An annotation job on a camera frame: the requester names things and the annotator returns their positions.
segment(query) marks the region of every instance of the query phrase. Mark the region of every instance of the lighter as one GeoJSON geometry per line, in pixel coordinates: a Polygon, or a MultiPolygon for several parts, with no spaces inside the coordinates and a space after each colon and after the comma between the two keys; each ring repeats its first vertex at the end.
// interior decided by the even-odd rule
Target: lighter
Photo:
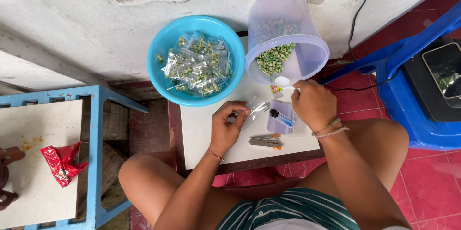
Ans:
{"type": "Polygon", "coordinates": [[[287,117],[286,115],[284,115],[284,114],[278,112],[278,111],[275,110],[275,109],[271,109],[270,113],[271,113],[271,116],[272,116],[275,120],[277,120],[277,121],[279,121],[280,123],[282,123],[282,124],[288,126],[289,128],[292,128],[293,125],[295,124],[295,121],[293,121],[292,119],[290,119],[290,118],[287,117]]]}

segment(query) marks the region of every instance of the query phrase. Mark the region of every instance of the striped shorts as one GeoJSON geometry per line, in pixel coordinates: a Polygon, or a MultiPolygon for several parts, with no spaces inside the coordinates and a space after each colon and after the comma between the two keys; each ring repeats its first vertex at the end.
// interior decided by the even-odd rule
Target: striped shorts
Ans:
{"type": "Polygon", "coordinates": [[[292,218],[312,221],[330,230],[360,230],[339,199],[309,188],[289,188],[258,202],[242,201],[227,213],[216,230],[252,230],[292,218]]]}

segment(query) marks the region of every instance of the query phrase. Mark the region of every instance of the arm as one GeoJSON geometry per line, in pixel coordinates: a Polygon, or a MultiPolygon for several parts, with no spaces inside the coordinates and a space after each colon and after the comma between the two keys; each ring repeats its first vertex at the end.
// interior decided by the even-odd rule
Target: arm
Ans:
{"type": "MultiPolygon", "coordinates": [[[[250,110],[243,101],[226,102],[212,116],[210,150],[219,157],[235,144],[250,110]],[[227,121],[234,113],[235,122],[227,121]]],[[[195,230],[203,215],[205,202],[221,159],[208,150],[195,169],[177,189],[155,223],[154,230],[195,230]]]]}
{"type": "MultiPolygon", "coordinates": [[[[293,108],[312,129],[326,127],[336,115],[336,97],[313,80],[293,85],[293,108]]],[[[341,125],[330,129],[333,131],[341,125]]],[[[390,226],[411,228],[394,199],[344,132],[321,139],[335,187],[354,220],[363,230],[390,226]]]]}

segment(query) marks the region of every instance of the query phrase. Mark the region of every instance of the hand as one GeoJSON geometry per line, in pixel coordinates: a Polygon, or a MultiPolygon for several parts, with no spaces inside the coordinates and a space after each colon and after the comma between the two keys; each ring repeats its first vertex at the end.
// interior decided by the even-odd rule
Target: hand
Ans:
{"type": "Polygon", "coordinates": [[[315,131],[324,129],[336,116],[336,96],[314,80],[300,80],[291,95],[293,109],[299,118],[315,131]]]}
{"type": "Polygon", "coordinates": [[[245,104],[246,101],[228,101],[211,116],[210,150],[217,156],[224,156],[237,142],[243,123],[251,113],[245,104]],[[234,117],[235,122],[227,121],[229,117],[234,117]]]}

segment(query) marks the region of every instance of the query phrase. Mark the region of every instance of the phone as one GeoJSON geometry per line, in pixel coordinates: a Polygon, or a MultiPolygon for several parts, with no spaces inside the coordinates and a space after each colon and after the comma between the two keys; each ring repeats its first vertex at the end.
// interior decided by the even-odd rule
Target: phone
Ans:
{"type": "Polygon", "coordinates": [[[444,98],[461,98],[461,48],[450,43],[422,55],[444,98]]]}

